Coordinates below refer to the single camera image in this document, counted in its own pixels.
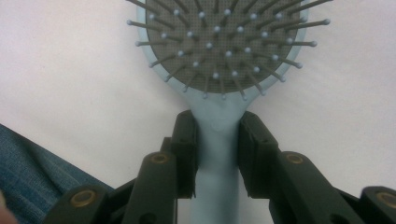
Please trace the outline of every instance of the denim fabric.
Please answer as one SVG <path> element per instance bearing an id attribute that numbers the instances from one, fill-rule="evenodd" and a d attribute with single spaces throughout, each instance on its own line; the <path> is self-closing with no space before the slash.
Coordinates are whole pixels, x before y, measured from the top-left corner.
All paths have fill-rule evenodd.
<path id="1" fill-rule="evenodd" d="M 75 187 L 109 186 L 0 124 L 0 190 L 20 224 L 41 224 Z"/>

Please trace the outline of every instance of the light blue hairbrush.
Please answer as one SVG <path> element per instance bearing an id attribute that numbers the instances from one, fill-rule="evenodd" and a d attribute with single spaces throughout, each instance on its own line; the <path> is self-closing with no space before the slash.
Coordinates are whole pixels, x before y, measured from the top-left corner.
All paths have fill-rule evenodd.
<path id="1" fill-rule="evenodd" d="M 237 127 L 249 104 L 285 81 L 308 9 L 331 0 L 128 0 L 149 66 L 188 102 L 199 132 L 191 223 L 238 223 Z"/>

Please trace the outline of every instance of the brass grommet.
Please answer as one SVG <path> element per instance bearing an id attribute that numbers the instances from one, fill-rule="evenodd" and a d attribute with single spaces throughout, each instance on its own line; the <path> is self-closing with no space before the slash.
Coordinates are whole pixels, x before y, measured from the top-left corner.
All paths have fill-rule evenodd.
<path id="1" fill-rule="evenodd" d="M 288 154 L 286 155 L 286 159 L 294 164 L 301 164 L 304 162 L 303 158 L 297 154 Z"/>
<path id="2" fill-rule="evenodd" d="M 83 207 L 93 203 L 96 199 L 96 192 L 91 189 L 84 189 L 79 193 L 73 195 L 70 203 L 75 207 Z"/>
<path id="3" fill-rule="evenodd" d="M 169 161 L 169 158 L 165 154 L 157 153 L 151 157 L 151 161 L 154 163 L 161 164 L 161 163 L 166 163 L 167 161 Z"/>
<path id="4" fill-rule="evenodd" d="M 391 208 L 396 208 L 396 195 L 387 192 L 378 192 L 376 198 Z"/>

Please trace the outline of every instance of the hairbrush bristle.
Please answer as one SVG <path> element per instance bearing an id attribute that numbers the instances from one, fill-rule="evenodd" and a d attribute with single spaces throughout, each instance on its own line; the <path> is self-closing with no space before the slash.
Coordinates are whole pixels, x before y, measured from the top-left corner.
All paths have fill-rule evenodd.
<path id="1" fill-rule="evenodd" d="M 303 0 L 128 0 L 149 13 L 146 23 L 128 24 L 147 29 L 148 46 L 157 57 L 150 67 L 161 64 L 165 78 L 183 83 L 183 91 L 194 88 L 209 93 L 239 91 L 273 76 L 285 81 L 276 69 L 282 64 L 303 67 L 288 59 L 293 46 L 314 47 L 316 41 L 296 40 L 299 29 L 327 25 L 330 20 L 307 22 L 303 10 L 332 0 L 305 4 Z"/>

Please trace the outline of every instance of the metal bristle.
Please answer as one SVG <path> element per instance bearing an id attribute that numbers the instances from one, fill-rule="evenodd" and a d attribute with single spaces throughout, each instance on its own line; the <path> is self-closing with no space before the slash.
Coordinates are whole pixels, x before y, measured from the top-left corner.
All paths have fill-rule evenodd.
<path id="1" fill-rule="evenodd" d="M 275 9 L 273 10 L 273 13 L 274 13 L 274 15 L 275 15 L 276 13 L 278 13 L 278 12 L 280 12 L 280 11 L 283 11 L 283 10 L 285 10 L 285 9 L 287 9 L 287 8 L 290 8 L 290 7 L 294 6 L 294 5 L 297 5 L 297 4 L 299 4 L 299 3 L 303 2 L 303 1 L 304 1 L 304 0 L 294 0 L 294 1 L 291 1 L 291 2 L 285 4 L 285 5 L 281 6 L 281 7 L 275 8 Z"/>
<path id="2" fill-rule="evenodd" d="M 331 1 L 332 0 L 318 0 L 316 2 L 308 3 L 308 4 L 302 5 L 300 7 L 297 7 L 295 9 L 293 9 L 293 10 L 290 10 L 288 12 L 288 15 L 290 16 L 290 15 L 296 13 L 296 12 L 300 12 L 300 11 L 303 11 L 305 9 L 308 9 L 308 8 L 311 8 L 311 7 L 315 7 L 315 6 L 318 6 L 320 4 L 323 4 L 323 3 L 326 3 L 326 2 L 331 2 Z"/>
<path id="3" fill-rule="evenodd" d="M 168 11 L 170 14 L 173 13 L 173 9 L 170 8 L 168 5 L 166 5 L 163 0 L 153 0 L 155 3 L 157 3 L 159 6 L 163 7 L 166 11 Z"/>
<path id="4" fill-rule="evenodd" d="M 142 8 L 144 8 L 147 11 L 150 11 L 152 13 L 160 15 L 160 11 L 158 11 L 157 9 L 155 9 L 153 7 L 150 7 L 150 6 L 148 6 L 148 5 L 146 5 L 146 4 L 142 3 L 142 2 L 139 2 L 138 0 L 127 0 L 127 1 L 128 2 L 132 2 L 133 4 L 135 4 L 135 5 L 139 6 L 139 7 L 142 7 Z"/>
<path id="5" fill-rule="evenodd" d="M 307 22 L 307 23 L 287 26 L 287 27 L 285 27 L 285 31 L 287 32 L 290 30 L 298 30 L 298 29 L 302 29 L 302 28 L 308 28 L 308 27 L 314 27 L 314 26 L 320 26 L 320 25 L 329 25 L 329 24 L 330 24 L 329 19 L 326 19 L 323 21 L 313 21 L 313 22 Z"/>
<path id="6" fill-rule="evenodd" d="M 146 28 L 146 29 L 154 30 L 154 31 L 158 31 L 158 32 L 160 32 L 162 30 L 162 28 L 159 27 L 159 26 L 149 25 L 149 24 L 140 23 L 140 22 L 136 22 L 136 21 L 128 20 L 126 23 L 128 25 L 137 26 L 137 27 L 141 27 L 141 28 Z"/>
<path id="7" fill-rule="evenodd" d="M 186 5 L 184 5 L 184 3 L 182 3 L 180 0 L 174 0 L 176 2 L 176 4 L 183 9 L 184 13 L 189 14 L 190 11 L 189 9 L 186 7 Z"/>

